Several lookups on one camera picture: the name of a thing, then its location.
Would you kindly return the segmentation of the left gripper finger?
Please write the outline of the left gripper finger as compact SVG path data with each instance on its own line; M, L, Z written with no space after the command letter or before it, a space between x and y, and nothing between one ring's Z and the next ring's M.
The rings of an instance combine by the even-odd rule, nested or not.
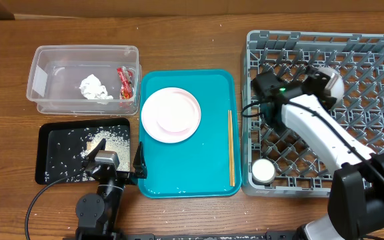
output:
M144 147L140 141L133 160L134 176L138 179L147 178L147 166L145 163Z
M103 151L105 149L106 139L100 140L97 146L85 157L86 162L94 161L98 152Z

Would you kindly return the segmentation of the rice and food scraps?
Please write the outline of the rice and food scraps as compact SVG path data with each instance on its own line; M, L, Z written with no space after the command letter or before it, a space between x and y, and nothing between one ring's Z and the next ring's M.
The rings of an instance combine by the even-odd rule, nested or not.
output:
M130 170L129 128L125 125L60 129L49 132L41 184L52 183L81 170L85 157L100 140L106 139L105 150L115 151L119 171Z

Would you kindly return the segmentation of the grey bowl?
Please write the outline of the grey bowl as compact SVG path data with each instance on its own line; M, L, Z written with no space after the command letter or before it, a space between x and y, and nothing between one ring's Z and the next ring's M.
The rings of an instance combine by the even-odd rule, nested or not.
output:
M319 100L324 105L326 110L331 110L336 104L338 104L344 95L344 82L340 73L330 67L318 67L320 73L325 74L328 77L322 96Z

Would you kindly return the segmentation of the pink plate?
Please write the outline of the pink plate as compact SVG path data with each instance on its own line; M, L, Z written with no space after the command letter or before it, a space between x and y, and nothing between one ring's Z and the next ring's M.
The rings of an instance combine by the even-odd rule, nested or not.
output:
M152 93L141 107L145 132L162 143L179 143L191 137L201 122L201 108L196 98L178 87Z

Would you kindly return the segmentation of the white napkin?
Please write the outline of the white napkin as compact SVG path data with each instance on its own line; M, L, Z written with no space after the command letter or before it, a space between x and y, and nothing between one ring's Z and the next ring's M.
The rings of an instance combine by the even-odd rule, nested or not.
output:
M102 105L107 105L107 100L113 100L113 96L108 94L106 86L102 85L94 74L82 80L79 89L84 98L98 100L98 103Z

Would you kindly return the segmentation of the red snack wrapper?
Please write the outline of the red snack wrapper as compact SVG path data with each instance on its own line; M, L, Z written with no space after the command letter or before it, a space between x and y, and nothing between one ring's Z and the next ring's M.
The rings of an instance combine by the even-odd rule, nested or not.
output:
M117 69L118 76L121 80L120 99L130 99L133 96L133 72L127 67Z

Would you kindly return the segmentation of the wooden chopstick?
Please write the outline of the wooden chopstick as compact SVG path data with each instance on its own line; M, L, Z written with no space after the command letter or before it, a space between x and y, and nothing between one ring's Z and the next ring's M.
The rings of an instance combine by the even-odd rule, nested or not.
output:
M233 148L233 123L232 123L232 154L233 154L233 170L234 170L234 173L235 173L235 160L234 160L234 148Z
M232 120L231 110L228 110L228 148L229 148L229 184L231 187L235 186L234 170L233 170L233 154L232 154Z

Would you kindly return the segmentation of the white paper cup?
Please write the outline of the white paper cup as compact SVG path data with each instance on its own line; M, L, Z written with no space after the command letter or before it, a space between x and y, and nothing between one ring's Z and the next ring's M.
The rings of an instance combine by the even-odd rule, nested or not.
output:
M273 182L276 170L272 162L268 159L258 159L251 166L252 178L254 181L263 185Z

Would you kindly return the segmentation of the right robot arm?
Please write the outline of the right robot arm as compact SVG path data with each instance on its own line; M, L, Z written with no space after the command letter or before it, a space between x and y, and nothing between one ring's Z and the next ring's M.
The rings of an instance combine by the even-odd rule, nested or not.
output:
M328 112L343 98L339 72L309 66L303 81L285 81L266 71L251 87L258 116L277 131L294 131L332 176L327 214L300 226L294 239L362 239L384 228L384 153L356 140Z

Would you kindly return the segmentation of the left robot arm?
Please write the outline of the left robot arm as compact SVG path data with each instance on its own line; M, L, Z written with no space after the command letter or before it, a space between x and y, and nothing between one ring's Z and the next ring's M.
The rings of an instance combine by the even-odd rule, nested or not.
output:
M89 193L76 204L78 227L76 239L128 239L115 227L121 198L126 185L136 185L147 177L143 144L140 143L133 161L134 171L119 171L119 158L105 149L102 139L85 157L83 166L88 176L99 185L96 193Z

